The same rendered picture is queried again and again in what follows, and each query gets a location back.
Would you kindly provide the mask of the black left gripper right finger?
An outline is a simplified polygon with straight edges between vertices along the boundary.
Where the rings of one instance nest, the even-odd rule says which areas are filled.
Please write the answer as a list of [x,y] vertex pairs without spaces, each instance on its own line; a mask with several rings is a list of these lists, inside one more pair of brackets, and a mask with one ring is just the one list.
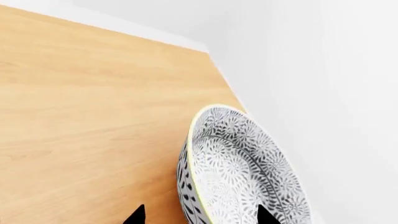
[[257,224],[279,224],[279,221],[263,205],[258,205]]

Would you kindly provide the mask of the black and white patterned bowl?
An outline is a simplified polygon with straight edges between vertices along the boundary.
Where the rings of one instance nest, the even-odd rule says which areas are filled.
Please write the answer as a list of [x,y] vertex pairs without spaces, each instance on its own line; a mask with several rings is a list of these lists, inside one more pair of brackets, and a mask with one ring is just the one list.
[[313,224],[307,196],[289,161],[257,122],[221,104],[192,119],[178,157],[177,192],[188,224]]

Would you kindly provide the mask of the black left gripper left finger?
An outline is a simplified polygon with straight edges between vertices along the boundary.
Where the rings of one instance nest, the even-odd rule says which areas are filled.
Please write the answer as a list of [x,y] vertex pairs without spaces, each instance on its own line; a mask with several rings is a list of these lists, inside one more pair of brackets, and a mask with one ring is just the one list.
[[144,204],[140,205],[123,224],[146,224],[146,210]]

